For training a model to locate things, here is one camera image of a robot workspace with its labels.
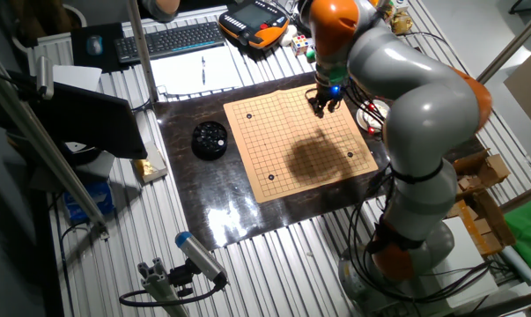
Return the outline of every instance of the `desk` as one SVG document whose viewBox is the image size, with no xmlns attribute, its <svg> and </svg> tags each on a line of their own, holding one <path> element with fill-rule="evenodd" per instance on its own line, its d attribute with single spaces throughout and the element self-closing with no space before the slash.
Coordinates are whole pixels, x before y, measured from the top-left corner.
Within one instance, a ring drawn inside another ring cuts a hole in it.
<svg viewBox="0 0 531 317">
<path fill-rule="evenodd" d="M 443 36 L 421 0 L 410 0 L 409 4 L 409 14 L 414 20 L 413 31 Z M 224 10 L 224 7 L 219 7 L 180 14 L 174 22 L 166 25 L 144 21 L 144 30 L 151 33 L 216 20 Z M 129 24 L 124 24 L 123 30 L 126 36 L 131 36 Z M 414 36 L 406 42 L 420 47 L 432 58 L 462 69 L 454 52 L 439 41 Z M 229 48 L 244 86 L 312 71 L 306 60 L 301 63 L 291 57 L 290 49 L 288 52 L 284 48 L 269 50 L 266 55 L 253 60 L 240 54 L 236 48 Z M 33 74 L 34 63 L 41 55 L 49 57 L 55 64 L 72 65 L 70 35 L 66 33 L 39 39 L 38 46 L 29 49 L 28 62 Z M 127 99 L 132 107 L 142 105 L 147 99 L 142 69 L 135 66 L 130 70 L 103 74 L 99 92 Z M 137 114 L 136 118 L 142 137 L 146 141 L 154 141 L 167 157 L 155 114 L 145 111 Z M 526 154 L 501 117 L 493 114 L 490 122 L 478 133 L 478 139 L 484 147 L 491 148 L 492 154 L 502 152 L 513 172 L 506 181 L 491 190 L 498 203 L 505 203 L 531 188 L 531 170 L 525 160 Z M 140 276 L 136 271 L 139 262 L 149 262 L 159 256 L 170 269 L 185 261 L 182 252 L 173 243 L 178 232 L 188 229 L 175 176 L 170 173 L 168 177 L 142 187 L 130 162 L 117 159 L 110 183 L 116 212 L 107 217 L 111 236 L 108 241 L 88 240 L 85 231 L 77 230 L 70 232 L 60 244 L 57 238 L 70 223 L 64 216 L 62 205 L 49 213 L 50 224 L 47 225 L 51 226 L 55 237 L 55 259 L 65 316 L 72 316 L 70 302 L 75 316 L 164 316 L 160 309 L 136 310 L 121 306 L 118 296 L 141 289 Z M 372 232 L 376 210 L 374 200 L 367 202 L 363 208 L 367 227 L 361 226 L 359 233 L 365 239 L 366 234 Z M 337 279 L 337 261 L 345 249 L 348 211 L 336 210 L 215 249 L 212 254 L 225 266 L 230 285 L 210 299 L 188 304 L 191 315 L 357 315 Z M 60 256 L 62 248 L 68 255 L 67 278 Z M 498 276 L 497 282 L 506 278 L 509 276 Z M 210 286 L 204 277 L 196 276 L 193 289 L 195 295 L 202 295 L 210 290 Z"/>
<path fill-rule="evenodd" d="M 365 193 L 368 181 L 376 172 L 265 203 L 255 201 L 225 116 L 224 104 L 313 83 L 314 74 L 310 72 L 218 95 L 155 106 L 188 229 L 207 248 L 223 247 L 351 206 Z M 355 117 L 357 107 L 348 100 L 346 103 Z M 211 162 L 195 157 L 190 148 L 193 129 L 206 121 L 221 123 L 229 136 L 225 155 Z M 361 132 L 378 167 L 386 166 L 388 158 L 384 144 L 363 130 Z M 473 137 L 448 152 L 446 159 L 453 162 L 482 150 L 480 142 Z"/>
</svg>

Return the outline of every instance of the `orange controller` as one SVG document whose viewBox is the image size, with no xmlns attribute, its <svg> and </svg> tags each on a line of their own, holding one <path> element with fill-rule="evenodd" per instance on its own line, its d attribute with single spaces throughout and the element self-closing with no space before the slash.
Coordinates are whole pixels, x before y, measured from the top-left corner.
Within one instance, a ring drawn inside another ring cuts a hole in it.
<svg viewBox="0 0 531 317">
<path fill-rule="evenodd" d="M 220 15 L 222 29 L 253 48 L 268 48 L 283 35 L 289 19 L 277 7 L 259 0 L 247 0 Z"/>
</svg>

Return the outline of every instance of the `grid lines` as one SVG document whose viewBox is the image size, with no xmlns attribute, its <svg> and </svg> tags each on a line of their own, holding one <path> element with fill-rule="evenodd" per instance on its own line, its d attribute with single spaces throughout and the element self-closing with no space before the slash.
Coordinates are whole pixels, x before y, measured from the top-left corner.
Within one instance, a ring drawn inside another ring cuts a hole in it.
<svg viewBox="0 0 531 317">
<path fill-rule="evenodd" d="M 377 169 L 343 101 L 313 114 L 304 95 L 313 86 L 225 105 L 258 203 Z"/>
</svg>

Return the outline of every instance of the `black keyboard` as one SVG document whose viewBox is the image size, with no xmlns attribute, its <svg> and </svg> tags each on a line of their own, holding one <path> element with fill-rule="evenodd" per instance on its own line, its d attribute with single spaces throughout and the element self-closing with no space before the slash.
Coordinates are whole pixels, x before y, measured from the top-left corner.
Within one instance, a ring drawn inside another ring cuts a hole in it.
<svg viewBox="0 0 531 317">
<path fill-rule="evenodd" d="M 205 48 L 214 48 L 225 43 L 218 23 L 202 23 L 181 26 L 171 30 L 148 33 L 145 35 L 150 58 L 168 57 L 185 54 Z M 134 37 L 114 41 L 119 63 L 140 61 Z"/>
</svg>

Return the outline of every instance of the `slatted table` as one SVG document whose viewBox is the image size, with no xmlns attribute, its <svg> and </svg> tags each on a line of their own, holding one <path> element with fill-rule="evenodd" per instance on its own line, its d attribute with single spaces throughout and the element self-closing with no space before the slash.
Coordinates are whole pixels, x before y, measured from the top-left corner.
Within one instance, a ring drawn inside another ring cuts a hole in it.
<svg viewBox="0 0 531 317">
<path fill-rule="evenodd" d="M 444 37 L 420 0 L 410 0 L 412 31 L 430 32 Z M 180 14 L 172 23 L 162 25 L 144 21 L 144 30 L 152 33 L 177 26 L 216 21 L 225 7 Z M 123 24 L 126 36 L 132 36 L 129 24 Z M 464 70 L 461 61 L 446 44 L 421 35 L 405 41 L 420 47 L 428 56 Z M 313 71 L 304 56 L 294 57 L 290 48 L 275 48 L 249 58 L 228 45 L 244 86 Z M 70 35 L 39 39 L 29 49 L 28 62 L 34 74 L 34 62 L 45 55 L 55 64 L 72 65 Z M 99 92 L 127 99 L 132 107 L 148 99 L 140 65 L 122 72 L 103 74 Z M 199 95 L 181 97 L 182 100 Z M 144 141 L 153 140 L 165 151 L 158 121 L 151 110 L 136 115 Z M 512 174 L 490 190 L 497 203 L 531 188 L 531 168 L 518 140 L 496 113 L 478 133 L 492 154 L 501 153 Z M 117 159 L 109 181 L 114 191 L 116 212 L 107 216 L 110 239 L 99 240 L 85 230 L 59 237 L 69 227 L 61 204 L 50 211 L 55 255 L 66 316 L 165 316 L 161 308 L 135 309 L 121 306 L 120 294 L 140 290 L 136 265 L 161 257 L 168 267 L 182 265 L 185 256 L 173 240 L 187 225 L 177 195 L 173 175 L 142 187 L 126 159 Z M 357 311 L 345 296 L 337 277 L 337 260 L 345 249 L 346 229 L 351 210 L 338 210 L 313 217 L 285 228 L 242 240 L 212 253 L 225 266 L 231 284 L 209 299 L 188 304 L 192 316 L 356 316 Z M 363 240 L 372 232 L 372 223 L 380 212 L 376 200 L 363 209 Z M 61 254 L 65 253 L 67 266 Z M 204 277 L 193 283 L 196 295 L 210 290 Z"/>
</svg>

